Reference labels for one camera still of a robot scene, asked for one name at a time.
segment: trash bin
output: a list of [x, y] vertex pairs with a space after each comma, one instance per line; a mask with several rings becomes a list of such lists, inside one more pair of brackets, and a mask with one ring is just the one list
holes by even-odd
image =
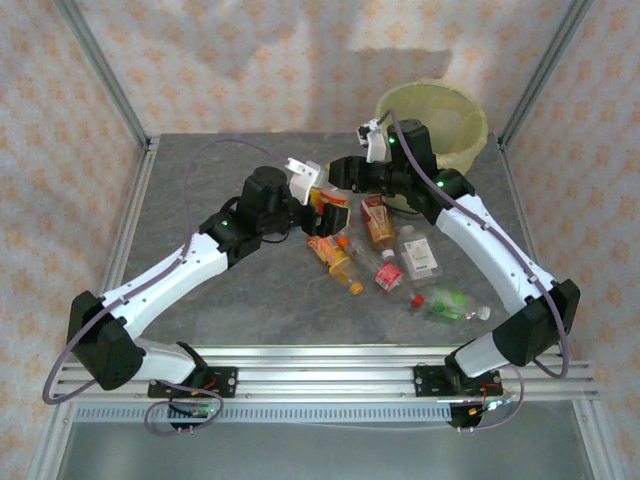
[[[431, 79], [400, 85], [380, 98], [376, 117], [392, 107], [399, 119], [415, 118], [427, 126], [441, 168], [466, 173], [487, 143], [487, 116], [480, 103], [461, 87]], [[385, 132], [390, 123], [391, 119], [385, 121]], [[411, 210], [404, 197], [389, 198], [387, 203]]]

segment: plastic bottle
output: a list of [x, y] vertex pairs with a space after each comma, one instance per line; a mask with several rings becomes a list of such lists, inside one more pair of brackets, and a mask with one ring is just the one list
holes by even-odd
[[367, 225], [373, 248], [380, 252], [389, 251], [393, 254], [396, 243], [396, 231], [389, 209], [382, 200], [382, 195], [369, 195], [360, 203], [362, 218]]
[[413, 291], [410, 282], [405, 282], [405, 275], [389, 259], [384, 259], [375, 252], [367, 249], [357, 238], [349, 238], [342, 234], [337, 236], [336, 242], [354, 262], [359, 263], [375, 274], [374, 280], [380, 287], [390, 292], [393, 290], [398, 295], [411, 300], [414, 308], [419, 308], [424, 302], [424, 297]]
[[400, 229], [396, 250], [404, 271], [414, 284], [429, 283], [442, 273], [427, 237], [416, 232], [412, 225]]
[[486, 321], [491, 315], [491, 308], [471, 295], [441, 287], [429, 288], [425, 303], [431, 312], [454, 320], [479, 318]]
[[333, 237], [307, 237], [307, 244], [329, 267], [329, 274], [333, 278], [342, 285], [348, 286], [349, 291], [354, 295], [362, 292], [364, 287], [356, 277], [351, 260]]

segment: bottle label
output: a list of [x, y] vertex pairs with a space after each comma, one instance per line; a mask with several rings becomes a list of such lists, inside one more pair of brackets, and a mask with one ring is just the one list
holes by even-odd
[[335, 267], [339, 263], [349, 259], [347, 254], [342, 251], [335, 239], [331, 236], [324, 238], [308, 237], [307, 244], [328, 267]]
[[468, 296], [461, 292], [452, 292], [442, 288], [433, 289], [433, 303], [431, 311], [454, 320], [462, 320], [466, 317]]
[[378, 270], [375, 281], [384, 289], [385, 292], [388, 292], [400, 283], [401, 278], [402, 270], [396, 267], [393, 263], [388, 262]]
[[382, 195], [370, 195], [360, 202], [362, 218], [364, 219], [371, 240], [378, 243], [388, 238], [395, 238], [395, 231], [391, 223], [389, 211], [382, 201]]
[[405, 242], [404, 247], [407, 249], [406, 256], [416, 272], [433, 270], [438, 266], [438, 262], [436, 262], [426, 238]]

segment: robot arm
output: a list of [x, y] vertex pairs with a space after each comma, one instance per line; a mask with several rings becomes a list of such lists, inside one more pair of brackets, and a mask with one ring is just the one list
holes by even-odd
[[322, 181], [320, 166], [289, 159], [286, 167], [294, 172], [289, 183], [279, 169], [257, 168], [245, 181], [241, 196], [200, 225], [188, 249], [181, 247], [101, 298], [86, 291], [74, 299], [68, 341], [97, 312], [114, 302], [117, 305], [73, 349], [104, 390], [133, 378], [202, 388], [211, 372], [192, 348], [139, 338], [151, 322], [193, 288], [258, 250], [265, 235], [300, 226], [309, 235], [326, 236], [344, 228], [347, 209], [328, 205], [319, 216], [308, 205], [311, 187]]
[[[366, 145], [365, 139], [377, 138], [370, 130], [379, 129], [378, 123], [369, 122], [358, 130], [361, 143]], [[460, 391], [473, 378], [507, 363], [526, 365], [559, 341], [557, 325], [537, 282], [556, 304], [566, 333], [573, 324], [580, 291], [571, 280], [559, 284], [536, 265], [491, 217], [462, 174], [454, 169], [438, 168], [429, 131], [424, 125], [417, 120], [404, 120], [400, 127], [421, 170], [461, 208], [481, 218], [483, 224], [445, 201], [420, 178], [401, 146], [394, 125], [387, 131], [391, 162], [371, 162], [369, 155], [367, 158], [344, 157], [331, 163], [329, 182], [354, 192], [404, 195], [411, 208], [422, 213], [465, 251], [498, 292], [511, 317], [493, 332], [447, 358], [445, 375]], [[499, 241], [489, 227], [500, 234], [509, 247]], [[533, 275], [523, 270], [510, 249], [526, 262]]]

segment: cable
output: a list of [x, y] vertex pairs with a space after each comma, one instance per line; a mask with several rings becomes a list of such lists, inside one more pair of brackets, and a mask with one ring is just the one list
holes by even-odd
[[[407, 140], [404, 137], [404, 133], [402, 133], [402, 129], [400, 127], [400, 122], [398, 121], [398, 117], [397, 117], [396, 112], [395, 112], [395, 110], [393, 108], [389, 109], [388, 112], [385, 112], [385, 114], [382, 115], [381, 120], [378, 121], [378, 124], [381, 124], [382, 121], [384, 119], [386, 119], [388, 115], [391, 115], [391, 118], [393, 120], [393, 125], [395, 126], [396, 132], [398, 133], [398, 140], [400, 141], [400, 144], [402, 145], [402, 149], [404, 150], [405, 155], [409, 159], [409, 163], [411, 163], [411, 166], [416, 171], [418, 176], [440, 198], [445, 200], [451, 206], [453, 206], [453, 207], [457, 208], [458, 210], [460, 210], [467, 217], [469, 217], [473, 221], [475, 221], [478, 225], [484, 226], [485, 221], [482, 218], [480, 218], [478, 215], [476, 215], [471, 210], [466, 208], [464, 205], [458, 203], [450, 195], [448, 195], [446, 192], [444, 192], [440, 187], [438, 187], [435, 184], [435, 182], [433, 180], [431, 180], [429, 178], [429, 176], [424, 172], [424, 170], [422, 170], [422, 168], [420, 168], [420, 165], [418, 164], [416, 158], [414, 157], [413, 153], [411, 152], [411, 149], [409, 148], [409, 145], [407, 144]], [[544, 299], [546, 300], [547, 305], [549, 305], [549, 308], [551, 309], [551, 314], [553, 315], [553, 319], [555, 320], [556, 327], [558, 329], [558, 334], [560, 336], [560, 344], [562, 346], [562, 368], [560, 370], [560, 373], [555, 373], [555, 372], [551, 371], [549, 368], [547, 368], [545, 365], [543, 365], [539, 360], [534, 359], [533, 361], [538, 367], [540, 367], [550, 377], [553, 377], [553, 378], [565, 378], [567, 376], [568, 371], [569, 371], [569, 360], [570, 360], [570, 357], [571, 357], [571, 353], [569, 352], [569, 341], [567, 339], [567, 334], [564, 331], [564, 325], [562, 323], [562, 317], [560, 315], [560, 312], [558, 311], [558, 307], [556, 306], [555, 302], [551, 298], [551, 295], [549, 295], [549, 292], [547, 292], [546, 288], [544, 288], [544, 285], [542, 285], [542, 282], [539, 279], [537, 279], [537, 277], [536, 277], [535, 273], [533, 272], [533, 270], [529, 267], [527, 262], [520, 256], [520, 254], [513, 247], [513, 245], [511, 245], [511, 243], [500, 232], [498, 232], [493, 226], [489, 225], [488, 227], [486, 227], [486, 230], [491, 232], [491, 234], [494, 237], [496, 237], [500, 243], [502, 243], [502, 245], [509, 251], [509, 253], [511, 253], [513, 258], [520, 264], [520, 266], [522, 267], [522, 269], [525, 271], [525, 273], [527, 274], [527, 276], [529, 278], [536, 278], [536, 280], [533, 283], [538, 288], [538, 290], [540, 291], [540, 293], [542, 294]]]
[[500, 368], [504, 367], [513, 368], [513, 370], [516, 372], [516, 375], [518, 376], [518, 382], [520, 382], [520, 398], [518, 399], [518, 403], [516, 404], [515, 408], [509, 413], [509, 415], [496, 423], [492, 423], [491, 425], [484, 425], [482, 427], [458, 428], [458, 431], [475, 432], [476, 430], [490, 430], [492, 428], [499, 427], [500, 425], [504, 425], [513, 417], [515, 417], [516, 414], [520, 411], [520, 408], [522, 408], [522, 404], [524, 403], [524, 378], [522, 378], [520, 370], [518, 370], [514, 365], [503, 365], [503, 367]]
[[364, 425], [350, 425], [350, 424], [336, 424], [336, 423], [313, 423], [313, 422], [291, 422], [284, 423], [283, 425], [296, 425], [302, 427], [324, 427], [344, 430], [361, 430], [361, 431], [379, 431], [379, 432], [393, 432], [393, 433], [411, 433], [411, 432], [424, 432], [429, 430], [448, 430], [451, 431], [451, 426], [448, 424], [442, 425], [440, 422], [431, 422], [434, 425], [421, 425], [419, 427], [400, 427], [394, 428], [392, 426], [371, 426], [366, 427]]
[[[191, 387], [184, 387], [182, 385], [176, 385], [175, 383], [171, 383], [171, 382], [167, 382], [165, 380], [158, 380], [159, 383], [162, 383], [163, 385], [166, 385], [167, 387], [170, 388], [174, 388], [176, 390], [182, 390], [184, 392], [191, 392], [191, 393], [200, 393], [202, 395], [208, 395], [210, 397], [215, 398], [216, 400], [218, 400], [218, 402], [220, 402], [220, 407], [218, 408], [218, 410], [216, 410], [216, 412], [211, 415], [210, 418], [208, 418], [207, 420], [205, 420], [204, 422], [196, 425], [195, 427], [193, 425], [189, 426], [189, 433], [193, 434], [193, 432], [195, 432], [196, 430], [202, 430], [203, 428], [207, 428], [209, 425], [211, 425], [216, 418], [218, 418], [218, 416], [220, 416], [220, 414], [222, 413], [222, 410], [224, 409], [224, 400], [222, 399], [222, 397], [220, 395], [218, 395], [215, 392], [209, 391], [209, 390], [204, 390], [202, 388], [191, 388]], [[169, 405], [170, 407], [176, 407], [176, 406], [181, 406], [181, 407], [201, 407], [202, 404], [201, 403], [193, 403], [193, 402], [175, 402], [173, 400], [162, 400], [160, 402], [156, 402], [153, 405], [151, 405], [147, 411], [144, 414], [144, 428], [147, 429], [147, 432], [156, 435], [157, 437], [173, 437], [174, 435], [180, 435], [182, 433], [182, 429], [178, 428], [177, 430], [168, 430], [168, 431], [161, 431], [161, 430], [156, 430], [155, 428], [151, 427], [151, 423], [149, 422], [149, 415], [151, 415], [151, 411], [156, 408], [156, 407], [160, 407], [162, 405]]]
[[239, 139], [239, 138], [220, 138], [220, 139], [208, 142], [204, 146], [202, 146], [191, 157], [191, 159], [189, 160], [189, 162], [187, 164], [187, 168], [185, 170], [185, 174], [184, 174], [184, 184], [183, 184], [183, 189], [182, 189], [182, 199], [184, 201], [184, 208], [185, 208], [186, 217], [187, 217], [187, 234], [186, 234], [186, 241], [185, 241], [185, 243], [184, 243], [184, 245], [182, 247], [182, 250], [180, 251], [180, 254], [171, 263], [171, 265], [169, 265], [162, 272], [158, 273], [158, 275], [156, 275], [155, 277], [152, 277], [151, 279], [147, 280], [146, 282], [142, 283], [141, 285], [138, 285], [136, 288], [132, 289], [130, 292], [128, 292], [127, 294], [123, 295], [121, 298], [119, 298], [119, 299], [115, 300], [113, 303], [105, 306], [93, 318], [91, 318], [91, 320], [89, 320], [80, 330], [78, 330], [78, 332], [73, 336], [73, 338], [71, 338], [71, 340], [69, 340], [67, 345], [62, 350], [62, 353], [60, 353], [60, 355], [58, 356], [58, 358], [54, 362], [53, 366], [51, 367], [51, 371], [49, 372], [49, 375], [47, 376], [47, 379], [45, 380], [45, 383], [44, 383], [44, 387], [42, 389], [42, 400], [44, 401], [44, 403], [46, 403], [47, 405], [59, 405], [59, 404], [61, 404], [63, 402], [66, 402], [67, 400], [71, 400], [72, 398], [80, 395], [82, 392], [84, 392], [85, 390], [87, 390], [88, 388], [94, 386], [97, 383], [96, 380], [90, 380], [89, 382], [85, 383], [84, 385], [82, 385], [81, 387], [77, 388], [73, 392], [68, 393], [67, 395], [63, 395], [61, 397], [55, 397], [55, 398], [53, 398], [51, 396], [51, 387], [53, 385], [55, 377], [58, 375], [58, 372], [62, 368], [62, 365], [64, 364], [64, 362], [66, 362], [67, 359], [69, 358], [69, 355], [71, 355], [71, 351], [78, 345], [80, 340], [82, 340], [82, 338], [87, 334], [87, 332], [89, 330], [91, 330], [94, 327], [94, 325], [96, 323], [98, 323], [100, 321], [100, 319], [102, 319], [109, 312], [111, 312], [115, 308], [119, 307], [120, 305], [125, 303], [127, 300], [130, 300], [132, 297], [138, 295], [139, 293], [142, 293], [147, 288], [152, 287], [156, 283], [162, 281], [164, 278], [166, 278], [168, 275], [170, 275], [176, 268], [178, 268], [179, 265], [181, 265], [182, 259], [186, 257], [187, 252], [189, 252], [189, 249], [191, 248], [191, 237], [192, 237], [193, 231], [194, 231], [194, 229], [193, 229], [193, 219], [191, 218], [191, 210], [189, 208], [189, 198], [188, 198], [189, 178], [190, 178], [191, 172], [193, 170], [193, 165], [195, 164], [196, 160], [198, 160], [202, 156], [202, 154], [204, 152], [206, 152], [208, 149], [210, 149], [211, 147], [213, 147], [215, 145], [218, 145], [220, 143], [228, 143], [228, 142], [240, 143], [242, 145], [246, 145], [248, 147], [252, 147], [252, 148], [254, 148], [256, 150], [259, 150], [260, 152], [264, 153], [265, 155], [268, 155], [268, 156], [278, 160], [279, 162], [286, 162], [287, 161], [287, 158], [284, 157], [284, 156], [280, 156], [280, 155], [278, 155], [276, 153], [273, 153], [273, 152], [261, 147], [260, 145], [257, 145], [257, 144], [255, 144], [253, 142], [248, 141], [248, 140], [242, 140], [242, 139]]
[[280, 240], [267, 240], [266, 238], [262, 239], [263, 243], [270, 243], [272, 245], [277, 245], [278, 243], [282, 243], [284, 242], [287, 238], [289, 238], [289, 233], [291, 232], [290, 228], [287, 228], [287, 231], [284, 234], [284, 237], [282, 237]]

